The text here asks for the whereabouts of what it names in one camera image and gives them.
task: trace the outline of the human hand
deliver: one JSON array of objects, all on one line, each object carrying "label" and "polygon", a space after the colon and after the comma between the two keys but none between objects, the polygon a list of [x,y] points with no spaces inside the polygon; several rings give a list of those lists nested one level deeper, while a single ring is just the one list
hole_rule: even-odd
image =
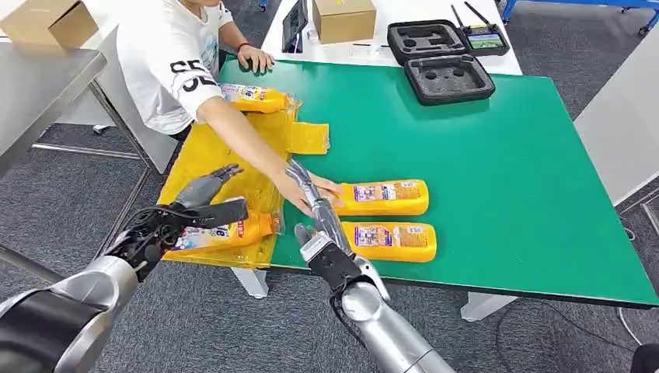
[{"label": "human hand", "polygon": [[[311,181],[318,187],[318,191],[323,198],[326,198],[332,206],[343,206],[343,201],[337,197],[337,194],[341,193],[341,186],[338,184],[329,181],[328,179],[323,179],[312,173],[309,173]],[[289,202],[295,205],[303,213],[308,216],[312,216],[311,209],[307,203],[304,192],[300,189],[298,183],[293,180],[290,176],[285,173],[280,174],[278,177],[273,180],[274,185],[279,190],[284,198]]]},{"label": "human hand", "polygon": [[262,51],[261,49],[252,47],[251,45],[245,44],[238,50],[238,62],[242,68],[249,68],[249,61],[252,60],[252,72],[256,74],[257,71],[260,71],[261,74],[268,70],[272,70],[274,65],[274,58],[268,53]]}]

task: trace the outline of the bottle label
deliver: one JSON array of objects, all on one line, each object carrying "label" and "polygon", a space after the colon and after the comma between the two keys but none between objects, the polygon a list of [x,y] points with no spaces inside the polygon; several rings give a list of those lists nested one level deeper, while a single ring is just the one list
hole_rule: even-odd
[{"label": "bottle label", "polygon": [[354,200],[368,202],[371,200],[411,200],[421,197],[421,191],[415,181],[400,183],[383,183],[357,185],[354,187]]},{"label": "bottle label", "polygon": [[[233,224],[236,223],[210,229],[186,227],[183,230],[183,234],[179,237],[178,241],[176,241],[175,246],[170,250],[178,251],[196,249],[197,247],[208,246],[213,242],[223,242],[235,234],[232,229]],[[241,234],[242,224],[238,224],[238,235]]]},{"label": "bottle label", "polygon": [[225,99],[230,103],[238,102],[240,99],[264,101],[266,98],[266,89],[254,85],[222,83],[220,84],[220,89],[224,93]]},{"label": "bottle label", "polygon": [[391,246],[392,236],[386,228],[376,225],[354,227],[354,243],[357,246]]},{"label": "bottle label", "polygon": [[428,234],[423,227],[394,227],[393,236],[396,244],[401,247],[428,246]]},{"label": "bottle label", "polygon": [[396,246],[426,247],[428,234],[423,227],[396,226],[390,232],[387,228],[368,225],[354,228],[354,243],[357,246]]},{"label": "bottle label", "polygon": [[238,231],[238,237],[242,238],[245,235],[245,223],[240,220],[236,223],[238,225],[236,231]]}]

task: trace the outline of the red bracelet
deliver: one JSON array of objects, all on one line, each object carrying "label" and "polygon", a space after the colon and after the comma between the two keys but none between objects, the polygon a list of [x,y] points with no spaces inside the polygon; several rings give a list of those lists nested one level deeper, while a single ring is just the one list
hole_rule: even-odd
[{"label": "red bracelet", "polygon": [[246,46],[246,45],[249,45],[250,47],[252,46],[252,44],[250,44],[250,43],[248,43],[248,42],[245,42],[245,43],[240,44],[240,45],[236,48],[236,50],[237,50],[238,52],[240,52],[240,48],[242,48],[242,47],[244,47],[244,46]]}]

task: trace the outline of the black case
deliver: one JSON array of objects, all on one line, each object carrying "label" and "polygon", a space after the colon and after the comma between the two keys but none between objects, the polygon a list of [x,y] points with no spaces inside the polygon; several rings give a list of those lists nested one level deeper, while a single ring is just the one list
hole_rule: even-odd
[{"label": "black case", "polygon": [[414,58],[467,53],[463,37],[446,19],[392,23],[387,29],[387,42],[401,66]]},{"label": "black case", "polygon": [[404,69],[425,106],[486,99],[494,93],[492,79],[470,54],[409,60]]}]

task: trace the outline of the table edge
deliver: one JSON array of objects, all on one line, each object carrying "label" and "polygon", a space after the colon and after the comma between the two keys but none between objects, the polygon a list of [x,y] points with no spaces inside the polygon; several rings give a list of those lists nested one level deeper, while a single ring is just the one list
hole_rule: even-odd
[{"label": "table edge", "polygon": [[[289,274],[305,274],[318,276],[310,268],[300,268],[300,267],[286,267],[278,265],[270,265],[269,267],[260,268],[262,270],[272,270],[277,272],[289,273]],[[585,305],[607,305],[611,307],[624,307],[626,309],[654,309],[659,307],[659,299],[657,303],[641,303],[641,302],[630,302],[615,300],[609,298],[589,298],[581,297],[578,295],[565,295],[565,294],[550,294],[550,293],[540,293],[534,291],[520,291],[520,290],[508,290],[508,289],[499,289],[499,288],[485,288],[473,285],[462,285],[462,284],[448,284],[443,282],[433,282],[433,281],[419,281],[419,280],[409,280],[405,278],[398,277],[382,277],[383,281],[387,284],[400,284],[400,285],[409,285],[409,286],[418,286],[422,288],[440,288],[451,291],[471,291],[476,293],[485,293],[492,295],[508,295],[513,297],[521,298],[534,298],[534,299],[544,299],[550,301],[559,301],[559,302],[571,302],[571,303],[580,303]]]}]

